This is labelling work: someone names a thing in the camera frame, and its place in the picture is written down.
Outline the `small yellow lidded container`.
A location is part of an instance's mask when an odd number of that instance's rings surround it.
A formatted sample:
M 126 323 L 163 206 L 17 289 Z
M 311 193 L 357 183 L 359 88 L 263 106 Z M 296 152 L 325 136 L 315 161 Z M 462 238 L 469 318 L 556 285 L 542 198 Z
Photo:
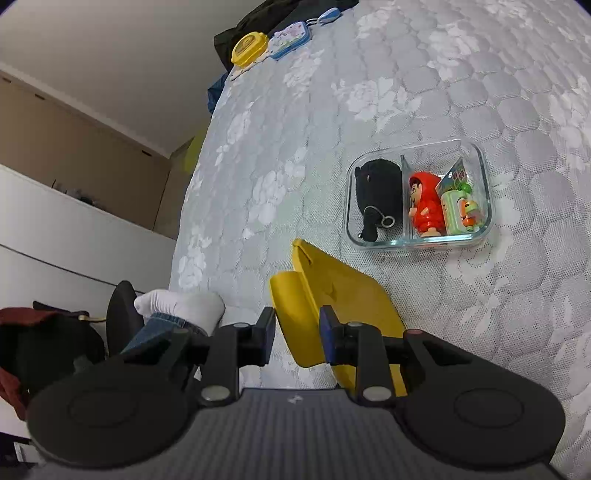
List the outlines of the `small yellow lidded container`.
M 260 32 L 250 32 L 240 39 L 231 52 L 231 62 L 243 69 L 259 59 L 266 52 L 269 37 Z

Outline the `pink green toy box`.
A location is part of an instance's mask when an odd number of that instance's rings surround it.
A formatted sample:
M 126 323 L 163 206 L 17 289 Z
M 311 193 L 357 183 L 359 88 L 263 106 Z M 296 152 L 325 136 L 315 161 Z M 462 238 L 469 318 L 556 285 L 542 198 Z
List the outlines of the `pink green toy box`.
M 472 187 L 465 182 L 456 189 L 448 189 L 441 197 L 446 232 L 448 235 L 475 233 L 480 229 L 480 206 L 472 197 Z

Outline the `red hooded doll figure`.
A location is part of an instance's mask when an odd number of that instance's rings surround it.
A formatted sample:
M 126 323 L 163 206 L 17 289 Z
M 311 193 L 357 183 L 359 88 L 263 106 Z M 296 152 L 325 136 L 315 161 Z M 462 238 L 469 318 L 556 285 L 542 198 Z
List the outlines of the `red hooded doll figure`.
M 421 237 L 446 234 L 441 200 L 436 191 L 439 182 L 440 178 L 437 175 L 425 171 L 417 171 L 409 179 L 409 216 Z

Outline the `black plush cat keychain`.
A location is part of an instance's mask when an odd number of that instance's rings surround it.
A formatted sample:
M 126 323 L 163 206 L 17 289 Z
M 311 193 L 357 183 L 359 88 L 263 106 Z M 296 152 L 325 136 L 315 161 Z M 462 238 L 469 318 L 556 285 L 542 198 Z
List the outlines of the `black plush cat keychain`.
M 375 159 L 355 168 L 356 203 L 363 216 L 360 239 L 375 242 L 378 229 L 401 226 L 402 171 L 394 162 Z

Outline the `blue jeans leg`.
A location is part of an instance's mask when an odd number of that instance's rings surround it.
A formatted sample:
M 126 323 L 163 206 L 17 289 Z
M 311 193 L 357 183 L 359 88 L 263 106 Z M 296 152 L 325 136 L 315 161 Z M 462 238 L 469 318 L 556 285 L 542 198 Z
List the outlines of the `blue jeans leg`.
M 173 331 L 174 329 L 186 329 L 193 334 L 206 336 L 207 333 L 201 327 L 193 325 L 190 322 L 164 313 L 153 314 L 143 327 L 133 336 L 129 343 L 124 347 L 122 353 L 135 349 L 144 343 Z

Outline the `white sock foot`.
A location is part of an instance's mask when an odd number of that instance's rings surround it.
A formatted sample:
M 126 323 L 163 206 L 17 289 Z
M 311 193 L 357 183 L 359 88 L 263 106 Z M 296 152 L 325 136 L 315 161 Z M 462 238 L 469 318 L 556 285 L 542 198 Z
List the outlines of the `white sock foot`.
M 182 320 L 208 336 L 211 336 L 225 311 L 225 305 L 216 293 L 163 289 L 138 296 L 134 300 L 134 308 L 148 320 L 161 314 L 166 318 Z

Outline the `small blue pouch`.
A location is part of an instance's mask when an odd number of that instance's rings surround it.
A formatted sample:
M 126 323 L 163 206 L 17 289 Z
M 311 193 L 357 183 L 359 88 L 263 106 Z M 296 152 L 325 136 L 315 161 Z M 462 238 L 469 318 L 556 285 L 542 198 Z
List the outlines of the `small blue pouch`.
M 322 13 L 320 16 L 308 19 L 308 26 L 312 25 L 327 25 L 334 22 L 336 19 L 342 16 L 341 10 L 336 7 L 329 8 L 329 10 Z

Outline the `dark red bag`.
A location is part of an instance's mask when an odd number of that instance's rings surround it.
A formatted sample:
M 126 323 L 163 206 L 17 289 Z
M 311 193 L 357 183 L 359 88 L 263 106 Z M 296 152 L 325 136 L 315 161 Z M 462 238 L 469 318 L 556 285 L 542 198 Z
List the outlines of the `dark red bag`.
M 8 307 L 1 310 L 1 398 L 20 420 L 32 398 L 72 375 L 75 361 L 105 360 L 99 333 L 78 312 Z

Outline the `black clothing pile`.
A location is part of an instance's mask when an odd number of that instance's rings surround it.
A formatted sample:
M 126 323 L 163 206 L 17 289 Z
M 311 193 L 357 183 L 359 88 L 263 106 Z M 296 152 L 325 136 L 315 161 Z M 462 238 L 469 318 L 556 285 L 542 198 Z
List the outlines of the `black clothing pile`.
M 266 0 L 246 14 L 228 30 L 213 37 L 214 49 L 226 71 L 231 71 L 231 52 L 246 34 L 259 32 L 273 35 L 291 23 L 320 16 L 329 8 L 343 12 L 358 4 L 358 0 Z

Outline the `clear glass divided container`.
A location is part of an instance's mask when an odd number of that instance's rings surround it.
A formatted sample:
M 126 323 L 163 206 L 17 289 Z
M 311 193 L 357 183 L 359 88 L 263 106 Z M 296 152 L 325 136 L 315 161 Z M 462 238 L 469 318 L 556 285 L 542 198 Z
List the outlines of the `clear glass divided container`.
M 377 150 L 349 167 L 344 229 L 356 246 L 468 246 L 492 223 L 485 157 L 466 139 Z

